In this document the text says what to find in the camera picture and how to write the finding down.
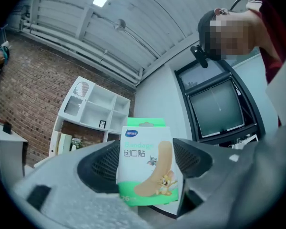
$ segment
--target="blue logo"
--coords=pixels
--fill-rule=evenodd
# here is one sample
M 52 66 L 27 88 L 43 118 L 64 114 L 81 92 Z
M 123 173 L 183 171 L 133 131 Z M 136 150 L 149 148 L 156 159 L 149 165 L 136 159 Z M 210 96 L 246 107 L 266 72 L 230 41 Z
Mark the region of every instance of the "blue logo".
M 136 135 L 138 135 L 138 131 L 136 130 L 127 130 L 125 133 L 126 137 L 134 137 Z

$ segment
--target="cartoon character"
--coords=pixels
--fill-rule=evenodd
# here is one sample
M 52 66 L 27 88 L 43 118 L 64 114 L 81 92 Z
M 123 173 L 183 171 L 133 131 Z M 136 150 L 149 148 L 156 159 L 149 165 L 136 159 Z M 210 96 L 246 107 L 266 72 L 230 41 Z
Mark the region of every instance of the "cartoon character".
M 157 158 L 150 156 L 150 160 L 147 162 L 147 164 L 149 164 L 151 166 L 156 166 L 157 165 L 157 161 L 158 161 Z
M 169 171 L 167 172 L 166 175 L 162 176 L 159 183 L 161 184 L 161 188 L 156 190 L 156 194 L 158 195 L 159 193 L 163 194 L 163 195 L 171 195 L 172 192 L 169 191 L 169 187 L 175 183 L 177 183 L 177 180 L 172 182 L 172 179 L 174 177 L 174 173 L 173 171 Z

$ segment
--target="bandage box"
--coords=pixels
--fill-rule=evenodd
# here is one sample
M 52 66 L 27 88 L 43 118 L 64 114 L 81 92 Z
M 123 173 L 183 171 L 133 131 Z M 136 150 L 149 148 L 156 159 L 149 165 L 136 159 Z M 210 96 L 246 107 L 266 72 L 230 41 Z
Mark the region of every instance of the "bandage box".
M 122 128 L 117 182 L 129 206 L 178 200 L 173 140 L 163 119 L 128 118 Z

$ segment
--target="printed bandage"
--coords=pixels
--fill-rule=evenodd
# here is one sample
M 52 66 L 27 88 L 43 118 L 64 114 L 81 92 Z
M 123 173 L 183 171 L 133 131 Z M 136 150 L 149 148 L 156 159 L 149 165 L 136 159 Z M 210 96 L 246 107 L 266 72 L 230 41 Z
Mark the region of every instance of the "printed bandage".
M 172 166 L 173 147 L 171 142 L 162 141 L 158 148 L 158 162 L 153 173 L 143 183 L 134 187 L 134 192 L 143 197 L 149 197 L 160 189 L 160 179 L 166 175 Z

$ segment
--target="black window frame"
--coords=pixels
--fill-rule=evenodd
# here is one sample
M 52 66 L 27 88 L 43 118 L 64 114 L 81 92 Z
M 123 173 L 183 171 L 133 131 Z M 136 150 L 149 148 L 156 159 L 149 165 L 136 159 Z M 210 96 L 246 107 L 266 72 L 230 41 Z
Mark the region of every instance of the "black window frame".
M 260 139 L 265 135 L 265 127 L 264 123 L 262 120 L 262 117 L 260 115 L 260 112 L 257 108 L 257 105 L 249 92 L 247 86 L 245 83 L 242 81 L 240 76 L 235 72 L 235 70 L 224 60 L 220 61 L 214 61 L 217 65 L 219 65 L 224 72 L 209 79 L 206 80 L 203 83 L 200 83 L 196 86 L 191 87 L 190 89 L 185 90 L 183 82 L 181 80 L 180 74 L 183 73 L 184 71 L 193 68 L 199 64 L 197 60 L 189 63 L 185 67 L 181 68 L 178 71 L 175 71 L 175 75 L 178 81 L 178 84 L 180 86 L 182 96 L 184 99 L 185 103 L 185 108 L 187 111 L 187 115 L 189 118 L 190 122 L 190 128 L 191 128 L 191 133 L 192 133 L 192 139 L 196 142 L 201 142 L 201 143 L 207 143 L 207 144 L 219 144 L 219 143 L 224 143 L 228 141 L 235 140 L 239 137 L 243 137 L 247 134 L 252 134 L 256 133 L 257 137 Z M 232 130 L 230 132 L 220 134 L 220 135 L 215 135 L 215 136 L 210 136 L 210 137 L 205 137 L 205 138 L 199 138 L 199 128 L 196 124 L 196 119 L 195 119 L 195 113 L 192 107 L 192 104 L 190 102 L 190 97 L 197 92 L 202 91 L 203 89 L 210 87 L 212 85 L 222 83 L 225 80 L 231 78 L 235 86 L 237 87 L 238 91 L 243 95 L 245 99 L 245 103 L 249 107 L 249 112 L 250 115 L 252 116 L 253 124 L 238 128 L 236 130 Z

